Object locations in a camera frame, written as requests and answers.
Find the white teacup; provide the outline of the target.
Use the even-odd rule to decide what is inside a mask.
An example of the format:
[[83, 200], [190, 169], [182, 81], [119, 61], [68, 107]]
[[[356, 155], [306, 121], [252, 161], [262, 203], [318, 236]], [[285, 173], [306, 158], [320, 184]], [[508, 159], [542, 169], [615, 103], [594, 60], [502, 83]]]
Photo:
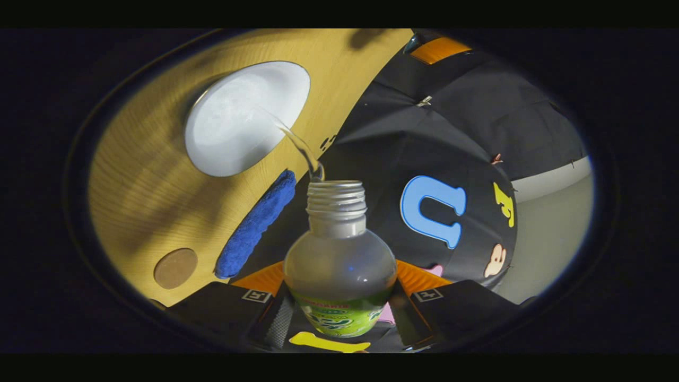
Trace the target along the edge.
[[301, 65], [269, 61], [214, 80], [185, 118], [185, 150], [199, 171], [231, 177], [262, 161], [293, 128], [311, 78]]

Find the silver green-label water bottle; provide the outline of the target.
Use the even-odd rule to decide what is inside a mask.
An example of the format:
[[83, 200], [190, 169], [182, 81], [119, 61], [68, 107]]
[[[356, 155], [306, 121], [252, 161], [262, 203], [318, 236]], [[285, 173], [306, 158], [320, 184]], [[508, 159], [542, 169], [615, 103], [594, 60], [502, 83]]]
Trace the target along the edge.
[[358, 180], [312, 181], [309, 228], [286, 254], [284, 282], [316, 331], [335, 338], [364, 335], [387, 305], [397, 263], [388, 245], [367, 228], [367, 203]]

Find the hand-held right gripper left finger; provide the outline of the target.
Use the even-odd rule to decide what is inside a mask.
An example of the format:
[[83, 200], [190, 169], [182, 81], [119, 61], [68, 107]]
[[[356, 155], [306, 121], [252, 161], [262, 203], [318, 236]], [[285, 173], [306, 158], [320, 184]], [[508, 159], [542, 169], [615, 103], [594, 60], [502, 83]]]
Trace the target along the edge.
[[280, 351], [295, 310], [284, 283], [283, 262], [235, 283], [214, 281], [172, 305], [170, 312], [223, 345]]

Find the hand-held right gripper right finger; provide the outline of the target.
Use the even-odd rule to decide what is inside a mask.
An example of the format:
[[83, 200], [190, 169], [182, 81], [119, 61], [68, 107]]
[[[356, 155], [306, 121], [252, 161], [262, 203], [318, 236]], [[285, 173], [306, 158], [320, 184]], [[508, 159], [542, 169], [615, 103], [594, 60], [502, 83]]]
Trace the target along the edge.
[[520, 312], [476, 281], [452, 283], [404, 261], [397, 261], [390, 308], [406, 351], [468, 346]]

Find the blue towel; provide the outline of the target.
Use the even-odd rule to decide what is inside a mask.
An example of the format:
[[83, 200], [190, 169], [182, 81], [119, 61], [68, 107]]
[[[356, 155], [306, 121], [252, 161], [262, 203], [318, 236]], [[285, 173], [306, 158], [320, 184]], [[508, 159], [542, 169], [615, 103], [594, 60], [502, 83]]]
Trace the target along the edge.
[[295, 196], [297, 179], [285, 170], [275, 179], [252, 209], [231, 233], [219, 254], [214, 276], [228, 280], [238, 275], [268, 227], [281, 215]]

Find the round brown coaster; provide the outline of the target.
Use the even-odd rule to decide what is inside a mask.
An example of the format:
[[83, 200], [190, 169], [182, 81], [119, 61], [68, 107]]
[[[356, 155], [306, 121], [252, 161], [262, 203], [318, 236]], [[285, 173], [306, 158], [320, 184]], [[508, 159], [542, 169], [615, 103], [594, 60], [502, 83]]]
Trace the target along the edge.
[[175, 249], [157, 261], [153, 269], [153, 278], [161, 288], [175, 289], [186, 283], [193, 275], [197, 261], [197, 254], [193, 249]]

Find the black backdrop cloth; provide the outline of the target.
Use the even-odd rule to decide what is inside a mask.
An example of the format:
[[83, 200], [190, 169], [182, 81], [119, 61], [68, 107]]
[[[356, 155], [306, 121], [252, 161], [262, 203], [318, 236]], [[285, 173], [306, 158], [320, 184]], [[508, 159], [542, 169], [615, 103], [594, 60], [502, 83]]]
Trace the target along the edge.
[[[395, 56], [330, 144], [325, 163], [366, 186], [367, 227], [397, 261], [492, 292], [511, 266], [517, 203], [590, 170], [568, 115], [482, 51], [434, 65]], [[369, 351], [406, 351], [390, 306], [363, 337]]]

